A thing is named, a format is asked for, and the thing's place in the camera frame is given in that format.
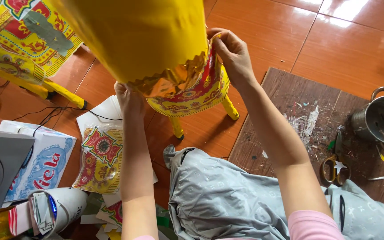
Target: hand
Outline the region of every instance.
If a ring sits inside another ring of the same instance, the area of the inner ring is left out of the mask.
[[[207,30],[209,39],[219,33],[221,36],[213,39],[213,46],[223,60],[232,85],[240,92],[255,85],[257,81],[251,67],[247,44],[230,30],[223,28]]]
[[[127,85],[115,83],[116,97],[120,103],[122,118],[143,120],[145,117],[145,98],[139,92],[133,92]]]

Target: gray pants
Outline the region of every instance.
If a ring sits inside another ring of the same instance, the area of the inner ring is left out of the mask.
[[[278,179],[249,174],[196,148],[176,152],[170,145],[164,159],[171,169],[168,210],[180,239],[290,239]],[[383,203],[350,180],[321,188],[346,239],[384,239]]]

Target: glossy floor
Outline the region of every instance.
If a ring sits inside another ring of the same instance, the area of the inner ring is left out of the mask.
[[[370,98],[384,86],[384,1],[383,0],[205,0],[208,27],[232,30],[248,43],[254,74],[261,82],[269,67],[306,77],[351,94]],[[52,78],[90,103],[98,105],[114,94],[114,78],[87,47],[80,48]],[[167,117],[146,112],[146,136],[154,169],[158,204],[167,207],[169,170],[162,151],[195,146],[214,157],[228,157],[247,116],[247,109],[231,87],[229,97],[240,113],[237,121],[227,117],[218,105],[181,119],[185,139],[172,134]],[[11,120],[47,106],[66,106],[57,97],[40,100],[25,90],[7,85],[0,88],[0,121]],[[49,111],[28,115],[23,122],[38,123]],[[81,138],[75,117],[80,111],[64,111],[47,124],[56,130]],[[60,186],[70,186],[79,169],[76,145]]]

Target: gold foil trim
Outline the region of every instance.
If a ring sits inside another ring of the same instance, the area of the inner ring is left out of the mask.
[[[187,60],[185,64],[179,64],[174,69],[165,69],[161,74],[136,79],[129,84],[145,97],[176,95],[195,85],[204,71],[206,61],[207,53],[203,51],[199,56],[196,55],[193,60]]]

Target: wooden board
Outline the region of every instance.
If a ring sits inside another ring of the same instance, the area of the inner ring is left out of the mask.
[[[372,199],[384,203],[384,180],[367,180],[384,176],[376,143],[359,139],[350,125],[352,113],[368,100],[275,68],[269,68],[262,87],[304,141],[318,179],[323,159],[333,154],[328,145],[341,130],[351,180]],[[228,161],[249,173],[276,177],[263,152],[247,116]]]

